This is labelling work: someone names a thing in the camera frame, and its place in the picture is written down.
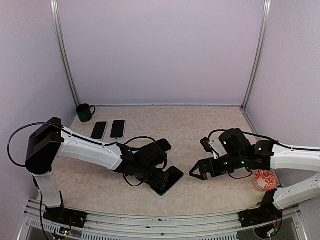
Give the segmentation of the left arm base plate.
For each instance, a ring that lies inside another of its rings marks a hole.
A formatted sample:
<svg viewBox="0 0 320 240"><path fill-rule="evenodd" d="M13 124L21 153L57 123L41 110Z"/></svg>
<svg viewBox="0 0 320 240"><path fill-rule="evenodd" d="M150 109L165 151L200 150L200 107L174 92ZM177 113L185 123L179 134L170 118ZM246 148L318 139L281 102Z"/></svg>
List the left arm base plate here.
<svg viewBox="0 0 320 240"><path fill-rule="evenodd" d="M87 215L84 211L65 208L61 205L55 208L46 207L43 218L70 227L84 228Z"/></svg>

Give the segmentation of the black phone case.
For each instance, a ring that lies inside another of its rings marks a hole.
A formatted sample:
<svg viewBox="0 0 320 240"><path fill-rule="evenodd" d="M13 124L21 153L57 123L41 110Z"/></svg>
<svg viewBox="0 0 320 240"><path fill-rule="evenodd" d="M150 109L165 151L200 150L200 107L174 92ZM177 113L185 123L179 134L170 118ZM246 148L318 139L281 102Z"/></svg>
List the black phone case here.
<svg viewBox="0 0 320 240"><path fill-rule="evenodd" d="M156 143L159 145L163 152L167 152L172 149L171 144L165 138L157 140Z"/></svg>

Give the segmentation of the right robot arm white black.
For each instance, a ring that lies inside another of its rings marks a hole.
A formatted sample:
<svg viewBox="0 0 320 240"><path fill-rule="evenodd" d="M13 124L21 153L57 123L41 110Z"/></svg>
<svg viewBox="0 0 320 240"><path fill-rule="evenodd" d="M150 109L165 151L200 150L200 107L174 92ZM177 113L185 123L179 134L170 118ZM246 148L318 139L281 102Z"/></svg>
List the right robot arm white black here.
<svg viewBox="0 0 320 240"><path fill-rule="evenodd" d="M261 136L255 144L246 138L247 132L239 128L221 129L219 141L226 154L220 156L213 148L210 137L203 138L200 143L211 158L199 160L189 171L189 175L206 181L208 177L231 175L235 170L245 168L253 170L292 169L311 171L316 174L294 185L269 190L265 193L256 218L266 222L277 210L284 210L320 196L320 149L318 147L302 147L284 145L267 136Z"/></svg>

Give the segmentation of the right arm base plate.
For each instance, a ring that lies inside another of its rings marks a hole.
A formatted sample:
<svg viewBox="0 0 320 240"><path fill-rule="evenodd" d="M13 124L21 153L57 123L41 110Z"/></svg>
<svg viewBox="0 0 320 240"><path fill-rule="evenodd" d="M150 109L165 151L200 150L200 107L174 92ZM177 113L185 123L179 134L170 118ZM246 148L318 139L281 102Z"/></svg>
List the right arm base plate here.
<svg viewBox="0 0 320 240"><path fill-rule="evenodd" d="M238 216L241 227L245 228L281 219L283 211L277 209L273 204L265 204L258 208L240 211Z"/></svg>

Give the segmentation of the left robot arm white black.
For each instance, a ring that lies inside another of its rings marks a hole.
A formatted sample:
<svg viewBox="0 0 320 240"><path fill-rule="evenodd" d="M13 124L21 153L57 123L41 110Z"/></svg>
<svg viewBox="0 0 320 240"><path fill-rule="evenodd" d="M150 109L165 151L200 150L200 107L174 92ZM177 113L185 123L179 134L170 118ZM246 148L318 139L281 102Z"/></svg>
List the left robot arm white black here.
<svg viewBox="0 0 320 240"><path fill-rule="evenodd" d="M166 152L170 149L166 139L138 148L94 140L62 126L61 119L53 117L29 137L25 166L35 178L50 214L63 223L70 218L70 211L62 205L63 198L52 172L55 158L98 165L125 177L136 177L162 191L169 183L169 174L159 165L167 166Z"/></svg>

